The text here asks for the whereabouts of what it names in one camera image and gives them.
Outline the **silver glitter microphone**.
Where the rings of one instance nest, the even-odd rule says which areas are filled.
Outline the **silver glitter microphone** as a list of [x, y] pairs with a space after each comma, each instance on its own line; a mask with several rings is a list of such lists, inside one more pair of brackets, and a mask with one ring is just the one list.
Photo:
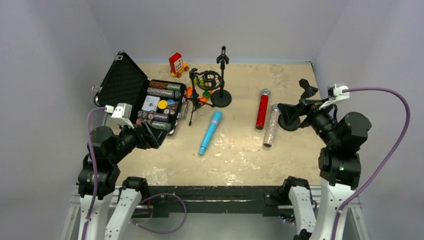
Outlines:
[[262, 143], [267, 148], [270, 148], [273, 145], [280, 114], [281, 114], [281, 111], [278, 107], [278, 104], [274, 104], [271, 107], [271, 114], [270, 114], [268, 126], [266, 128], [263, 143]]

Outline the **blue toy microphone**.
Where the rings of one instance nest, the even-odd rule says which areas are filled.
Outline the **blue toy microphone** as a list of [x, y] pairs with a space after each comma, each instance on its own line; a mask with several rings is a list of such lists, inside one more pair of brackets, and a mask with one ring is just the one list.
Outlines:
[[217, 110], [213, 113], [211, 120], [210, 120], [210, 123], [208, 125], [208, 128], [206, 130], [206, 133], [205, 133], [205, 135], [202, 139], [202, 142], [200, 144], [200, 149], [199, 149], [199, 152], [198, 152], [199, 155], [202, 156], [205, 153], [206, 149], [208, 148], [210, 141], [211, 141], [219, 123], [222, 120], [222, 116], [223, 116], [223, 113], [220, 110]]

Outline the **black round-base mic stand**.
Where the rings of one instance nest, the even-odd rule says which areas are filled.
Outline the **black round-base mic stand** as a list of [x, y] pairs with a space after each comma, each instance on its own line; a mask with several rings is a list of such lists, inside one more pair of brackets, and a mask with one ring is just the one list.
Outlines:
[[299, 117], [296, 117], [293, 121], [291, 121], [285, 113], [281, 113], [278, 118], [278, 124], [282, 129], [293, 132], [300, 127], [301, 120]]

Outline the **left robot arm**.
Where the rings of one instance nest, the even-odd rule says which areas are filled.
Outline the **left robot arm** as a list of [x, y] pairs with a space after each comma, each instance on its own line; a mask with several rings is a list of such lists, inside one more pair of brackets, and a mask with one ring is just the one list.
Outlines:
[[143, 177], [127, 177], [119, 188], [117, 207], [110, 219], [108, 212], [120, 174], [118, 164], [134, 149], [158, 149], [167, 131], [150, 124], [123, 126], [119, 134], [102, 125], [88, 130], [88, 154], [77, 177], [81, 223], [80, 240], [119, 240], [140, 204], [155, 198]]

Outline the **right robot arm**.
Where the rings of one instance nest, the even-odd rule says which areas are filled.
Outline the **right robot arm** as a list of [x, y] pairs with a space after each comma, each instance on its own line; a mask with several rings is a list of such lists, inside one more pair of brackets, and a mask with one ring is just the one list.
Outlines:
[[317, 88], [306, 79], [299, 85], [304, 92], [297, 104], [278, 104], [278, 123], [286, 131], [311, 127], [324, 142], [318, 157], [318, 212], [314, 211], [312, 189], [306, 179], [287, 177], [277, 195], [292, 205], [296, 240], [340, 240], [347, 217], [345, 201], [355, 193], [361, 176], [358, 152], [372, 125], [359, 112], [349, 112], [341, 120], [330, 115], [337, 102], [349, 98], [347, 86], [333, 85], [327, 98], [314, 100]]

